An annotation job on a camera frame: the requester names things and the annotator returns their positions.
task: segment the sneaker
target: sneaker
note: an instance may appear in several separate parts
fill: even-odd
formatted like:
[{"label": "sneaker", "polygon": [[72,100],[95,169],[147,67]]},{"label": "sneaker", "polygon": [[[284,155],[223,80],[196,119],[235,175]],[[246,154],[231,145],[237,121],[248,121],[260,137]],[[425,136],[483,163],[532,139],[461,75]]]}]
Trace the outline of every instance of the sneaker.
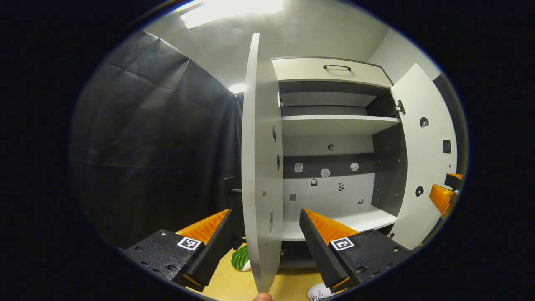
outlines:
[{"label": "sneaker", "polygon": [[331,289],[325,287],[324,283],[318,283],[311,287],[308,290],[307,297],[311,301],[317,301],[321,299],[325,299],[327,297],[331,297],[333,294],[331,293]]}]

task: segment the drawer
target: drawer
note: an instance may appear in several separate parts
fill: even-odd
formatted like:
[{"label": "drawer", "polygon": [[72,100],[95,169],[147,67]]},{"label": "drawer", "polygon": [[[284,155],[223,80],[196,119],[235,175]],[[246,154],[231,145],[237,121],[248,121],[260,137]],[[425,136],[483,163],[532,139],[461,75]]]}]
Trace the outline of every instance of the drawer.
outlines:
[{"label": "drawer", "polygon": [[328,57],[273,58],[271,62],[279,82],[338,81],[387,89],[392,87],[380,66],[367,63]]}]

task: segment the drawer handle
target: drawer handle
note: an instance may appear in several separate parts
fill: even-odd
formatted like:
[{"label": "drawer handle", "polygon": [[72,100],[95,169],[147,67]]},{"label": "drawer handle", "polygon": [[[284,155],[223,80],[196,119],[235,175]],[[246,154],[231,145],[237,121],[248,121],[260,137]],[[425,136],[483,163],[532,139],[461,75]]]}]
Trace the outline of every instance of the drawer handle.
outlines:
[{"label": "drawer handle", "polygon": [[327,67],[342,67],[342,68],[347,68],[347,71],[351,71],[351,67],[348,67],[348,66],[342,66],[342,65],[323,65],[323,69],[327,69]]}]

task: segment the cabinet shelf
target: cabinet shelf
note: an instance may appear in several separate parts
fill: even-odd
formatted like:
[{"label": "cabinet shelf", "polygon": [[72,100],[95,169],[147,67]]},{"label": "cabinet shelf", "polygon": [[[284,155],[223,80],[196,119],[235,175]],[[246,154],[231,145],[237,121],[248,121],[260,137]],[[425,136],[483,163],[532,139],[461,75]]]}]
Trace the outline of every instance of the cabinet shelf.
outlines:
[{"label": "cabinet shelf", "polygon": [[361,115],[286,116],[282,118],[282,135],[373,135],[399,122],[399,118]]},{"label": "cabinet shelf", "polygon": [[[353,215],[330,218],[359,232],[391,225],[397,219],[394,215],[372,205],[368,205]],[[299,221],[282,222],[282,240],[288,242],[304,241]]]}]

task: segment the ceiling light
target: ceiling light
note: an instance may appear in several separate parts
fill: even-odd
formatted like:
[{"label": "ceiling light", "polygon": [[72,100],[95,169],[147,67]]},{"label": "ceiling light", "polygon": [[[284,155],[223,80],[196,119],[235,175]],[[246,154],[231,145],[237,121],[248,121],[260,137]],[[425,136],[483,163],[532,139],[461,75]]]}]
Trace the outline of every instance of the ceiling light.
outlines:
[{"label": "ceiling light", "polygon": [[245,92],[245,90],[247,90],[247,86],[245,84],[237,84],[237,85],[230,86],[228,89],[232,93],[238,94],[238,93],[241,93],[241,92]]},{"label": "ceiling light", "polygon": [[184,10],[190,8],[190,7],[197,6],[197,5],[202,4],[202,3],[204,3],[204,0],[193,0],[193,1],[190,1],[190,2],[188,2],[188,3],[186,3],[186,4],[182,5],[182,6],[178,7],[174,11],[175,12],[181,12],[181,11],[184,11]]},{"label": "ceiling light", "polygon": [[204,5],[184,13],[180,18],[188,29],[192,29],[242,14],[278,11],[282,11],[282,0],[204,0]]}]

